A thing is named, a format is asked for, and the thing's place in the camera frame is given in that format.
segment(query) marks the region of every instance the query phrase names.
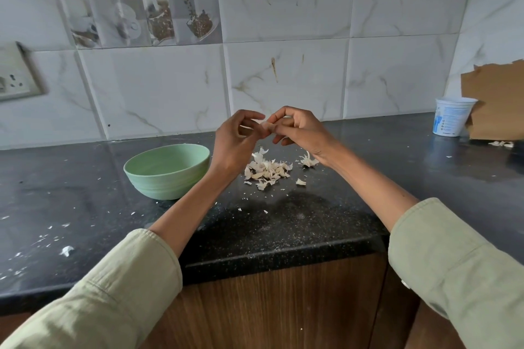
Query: rolled-up sleeve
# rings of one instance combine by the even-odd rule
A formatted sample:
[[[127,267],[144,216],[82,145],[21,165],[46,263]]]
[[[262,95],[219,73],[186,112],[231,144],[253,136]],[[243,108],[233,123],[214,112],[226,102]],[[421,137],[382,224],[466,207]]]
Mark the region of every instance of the rolled-up sleeve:
[[[438,199],[418,203],[395,224],[389,262],[449,318],[466,347],[524,347],[524,266]]]
[[[156,234],[138,229],[1,348],[137,347],[181,289],[174,252]]]

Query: shirt cuff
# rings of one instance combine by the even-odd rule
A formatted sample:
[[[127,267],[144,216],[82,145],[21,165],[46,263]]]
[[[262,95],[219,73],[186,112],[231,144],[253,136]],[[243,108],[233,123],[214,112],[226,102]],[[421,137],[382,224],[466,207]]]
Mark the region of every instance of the shirt cuff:
[[[410,208],[389,239],[389,263],[422,299],[467,254],[488,243],[436,198]]]
[[[77,284],[91,284],[111,297],[136,323],[144,339],[182,290],[173,250],[156,234],[137,229],[118,243]]]

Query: granite countertop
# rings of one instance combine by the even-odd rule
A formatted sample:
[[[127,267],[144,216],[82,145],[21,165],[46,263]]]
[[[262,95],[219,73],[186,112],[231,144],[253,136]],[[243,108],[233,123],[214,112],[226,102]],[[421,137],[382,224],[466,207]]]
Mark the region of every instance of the granite countertop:
[[[439,197],[495,246],[524,263],[524,149],[431,134],[433,114],[327,122],[347,146],[420,199]],[[138,193],[129,158],[213,133],[0,152],[0,314],[60,297],[128,232],[148,227],[172,201]],[[293,163],[265,191],[235,180],[180,258],[184,284],[384,252],[388,233],[358,195],[304,152],[260,142],[266,158]],[[306,187],[295,185],[297,178]],[[69,257],[59,255],[74,247]]]

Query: white plastic cup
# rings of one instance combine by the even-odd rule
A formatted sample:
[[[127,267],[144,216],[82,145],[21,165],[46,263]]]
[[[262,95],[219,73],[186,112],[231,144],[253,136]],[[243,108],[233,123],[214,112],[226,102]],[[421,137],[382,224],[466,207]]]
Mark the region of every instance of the white plastic cup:
[[[458,137],[477,101],[466,97],[437,98],[433,134]]]

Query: green bowl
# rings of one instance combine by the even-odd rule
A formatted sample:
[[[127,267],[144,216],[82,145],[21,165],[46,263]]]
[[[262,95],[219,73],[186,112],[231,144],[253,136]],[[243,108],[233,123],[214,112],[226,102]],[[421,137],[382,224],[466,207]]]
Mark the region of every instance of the green bowl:
[[[156,200],[175,200],[206,174],[209,158],[209,149],[202,145],[167,145],[132,157],[124,165],[124,172],[141,194]]]

